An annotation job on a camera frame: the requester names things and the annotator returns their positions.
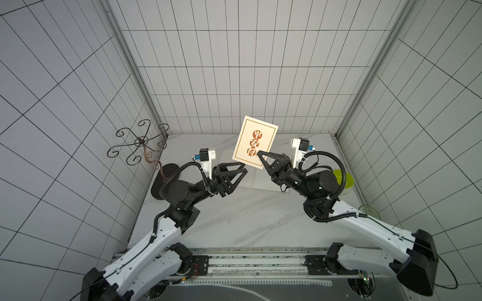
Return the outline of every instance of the wrought iron scroll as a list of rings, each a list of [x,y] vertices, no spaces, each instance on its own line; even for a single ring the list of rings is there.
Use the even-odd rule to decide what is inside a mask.
[[[144,157],[144,159],[150,163],[150,164],[153,164],[155,163],[156,164],[156,169],[160,168],[161,166],[161,162],[159,160],[153,160],[151,161],[150,159],[152,158],[153,156],[153,152],[160,152],[162,151],[163,149],[166,148],[166,141],[160,141],[157,143],[157,146],[159,147],[159,150],[154,150],[152,149],[151,147],[149,147],[149,145],[147,144],[149,141],[161,136],[162,134],[164,134],[168,129],[169,129],[169,125],[167,123],[162,123],[158,126],[158,129],[161,131],[161,133],[157,136],[154,136],[154,137],[151,137],[151,138],[148,138],[147,137],[147,134],[149,133],[149,129],[150,129],[150,126],[151,126],[151,121],[149,119],[143,119],[141,120],[140,122],[138,122],[137,124],[139,127],[147,127],[146,129],[146,133],[143,135],[143,136],[137,136],[131,129],[129,128],[122,128],[122,129],[119,129],[117,132],[116,132],[116,136],[117,137],[124,137],[124,142],[127,140],[128,138],[128,134],[130,133],[133,137],[135,137],[134,139],[134,143],[131,143],[131,144],[118,144],[118,145],[114,145],[113,147],[111,147],[108,151],[107,151],[107,156],[109,158],[115,158],[119,155],[119,151],[120,151],[120,148],[123,147],[123,146],[128,146],[128,149],[131,150],[130,146],[134,146],[135,147],[135,150],[126,158],[125,160],[125,163],[128,164],[128,165],[136,165],[136,164],[139,164],[142,160],[142,157]],[[142,147],[143,149],[141,150],[142,151],[142,156],[141,155],[136,155],[135,152],[140,148]]]

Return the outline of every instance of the white table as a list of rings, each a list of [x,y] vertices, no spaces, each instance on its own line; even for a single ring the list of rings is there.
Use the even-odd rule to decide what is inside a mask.
[[[270,151],[291,156],[289,143],[293,136],[276,135]],[[305,134],[302,137],[309,139],[316,150],[337,154],[329,134]],[[170,135],[161,162],[181,166],[191,161],[200,148],[210,148],[216,150],[213,164],[218,164],[221,152],[234,149],[237,138],[238,135],[233,134]],[[337,164],[328,157],[320,156],[320,164],[337,168]],[[201,179],[201,174],[195,167],[189,167],[181,173],[180,179],[196,183]],[[356,208],[360,206],[354,192],[342,195],[341,199]],[[303,211],[303,202],[304,198],[295,191],[281,193],[238,187],[229,196],[217,195],[198,203],[195,207],[201,212],[194,225],[183,234],[181,242],[188,248],[327,248],[333,242],[357,247],[373,246],[341,227],[312,221]],[[154,217],[167,207],[168,202],[153,198],[149,188],[129,247],[151,233]]]

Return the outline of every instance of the card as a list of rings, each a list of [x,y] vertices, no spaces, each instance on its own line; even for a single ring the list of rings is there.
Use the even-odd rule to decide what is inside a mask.
[[[269,152],[277,131],[277,125],[245,116],[238,143],[234,149],[233,160],[263,169],[263,163],[257,153]]]

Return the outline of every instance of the red chinese characters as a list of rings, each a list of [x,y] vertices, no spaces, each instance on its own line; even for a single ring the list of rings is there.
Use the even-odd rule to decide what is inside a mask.
[[[249,156],[256,156],[256,148],[259,146],[259,140],[263,136],[263,133],[261,131],[254,131],[253,132],[253,138],[249,142],[249,148],[246,151]]]

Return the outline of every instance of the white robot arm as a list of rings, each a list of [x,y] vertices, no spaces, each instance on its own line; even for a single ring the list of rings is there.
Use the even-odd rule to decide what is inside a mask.
[[[285,184],[304,196],[303,208],[314,221],[337,224],[381,248],[353,248],[333,243],[323,259],[325,268],[332,274],[363,270],[389,275],[396,277],[410,290],[431,296],[438,265],[432,236],[422,230],[412,233],[378,221],[340,200],[338,195],[346,181],[341,161],[330,153],[307,152],[309,147],[313,149],[307,139],[294,138],[292,147],[294,154],[291,159],[285,154],[257,153],[271,180],[279,186]],[[306,170],[302,168],[305,159],[312,155],[328,156],[337,162],[343,175],[342,183],[337,183],[328,166],[322,166],[327,170],[308,175],[309,171],[321,167],[315,163]],[[265,160],[267,157],[274,159],[271,164]],[[163,184],[160,194],[170,206],[156,216],[152,234],[144,237],[104,270],[93,268],[88,272],[79,293],[81,301],[134,301],[157,283],[165,282],[164,279],[170,275],[176,272],[182,275],[189,271],[192,253],[179,240],[199,214],[193,205],[218,193],[222,197],[231,194],[247,173],[243,163],[224,163],[212,168],[209,177],[206,177],[204,172],[211,168],[215,152],[201,149],[200,155],[194,158],[200,159],[202,165],[189,162]],[[176,180],[176,175],[190,165],[198,167],[203,180],[196,184]],[[228,166],[238,168],[229,171]],[[232,183],[231,180],[239,173],[241,176]],[[160,256],[165,248],[169,251]],[[165,284],[177,284],[185,279]]]

